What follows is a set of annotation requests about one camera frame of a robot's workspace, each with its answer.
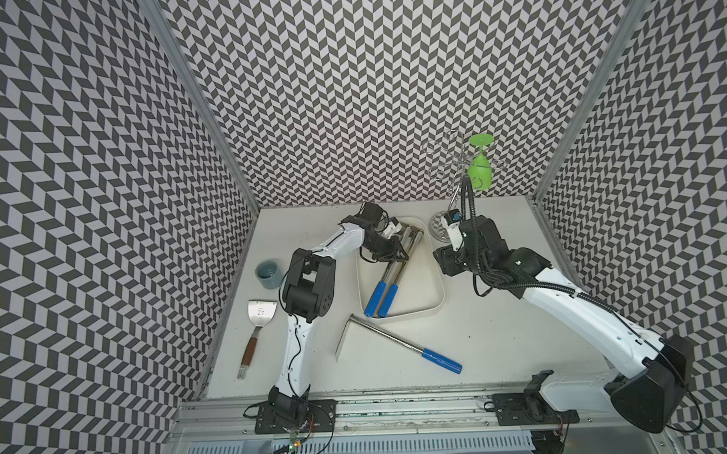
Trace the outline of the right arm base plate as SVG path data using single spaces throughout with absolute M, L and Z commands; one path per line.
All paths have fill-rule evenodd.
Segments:
M 503 393 L 491 395 L 500 426 L 577 424 L 581 418 L 575 410 L 554 410 L 539 394 Z

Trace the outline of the cream storage box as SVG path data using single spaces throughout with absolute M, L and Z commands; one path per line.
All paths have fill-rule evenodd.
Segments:
M 446 297 L 427 224 L 413 216 L 399 221 L 405 228 L 422 231 L 406 263 L 395 266 L 384 280 L 387 264 L 370 264 L 358 255 L 354 258 L 359 293 L 356 312 L 362 316 L 372 313 L 373 319 L 383 324 L 434 315 Z

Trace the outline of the aluminium front rail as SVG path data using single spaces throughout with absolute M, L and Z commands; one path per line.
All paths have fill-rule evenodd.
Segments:
M 314 394 L 310 401 L 338 401 L 334 429 L 327 434 L 292 431 L 287 434 L 257 435 L 254 423 L 259 408 L 267 402 L 264 397 L 217 399 L 188 402 L 180 407 L 172 431 L 171 443 L 207 440 L 241 440 L 253 438 L 287 438 L 298 436 L 353 436 L 356 434 L 413 434 L 449 431 L 494 430 L 553 430 L 558 426 L 576 424 L 550 424 L 527 426 L 500 426 L 492 412 L 491 395 L 524 393 L 529 395 L 526 383 L 497 384 L 495 386 L 469 385 L 462 388 L 446 387 L 429 390 L 391 390 L 389 392 L 355 391 L 333 394 Z M 576 407 L 586 426 L 624 426 L 626 420 L 616 412 L 602 412 Z

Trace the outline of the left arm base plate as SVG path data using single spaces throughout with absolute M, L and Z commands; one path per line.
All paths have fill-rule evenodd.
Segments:
M 279 408 L 265 402 L 257 412 L 254 432 L 257 435 L 281 435 L 292 431 L 327 434 L 334 429 L 337 405 L 338 401 L 335 399 L 315 400 L 298 402 L 293 409 L 290 409 L 287 406 Z

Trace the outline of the grey-blue cup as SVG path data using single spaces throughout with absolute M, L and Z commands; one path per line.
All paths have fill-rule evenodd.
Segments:
M 284 272 L 280 262 L 264 260 L 255 269 L 255 277 L 266 290 L 278 289 L 283 282 Z

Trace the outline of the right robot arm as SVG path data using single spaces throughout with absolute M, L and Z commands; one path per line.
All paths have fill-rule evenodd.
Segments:
M 512 249 L 493 220 L 439 214 L 448 244 L 434 252 L 447 276 L 470 273 L 488 291 L 511 293 L 571 328 L 608 361 L 606 371 L 564 375 L 546 370 L 525 388 L 534 421 L 547 412 L 597 411 L 618 414 L 638 429 L 658 434 L 690 395 L 694 363 L 691 343 L 663 338 L 594 299 L 529 248 Z

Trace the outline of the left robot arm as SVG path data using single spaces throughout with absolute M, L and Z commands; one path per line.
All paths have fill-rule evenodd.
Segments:
M 374 262 L 405 262 L 409 258 L 397 235 L 382 236 L 375 224 L 348 217 L 329 240 L 310 250 L 296 250 L 290 260 L 279 298 L 287 320 L 286 349 L 267 406 L 295 426 L 307 418 L 308 353 L 319 323 L 334 301 L 337 261 L 362 248 L 371 251 Z

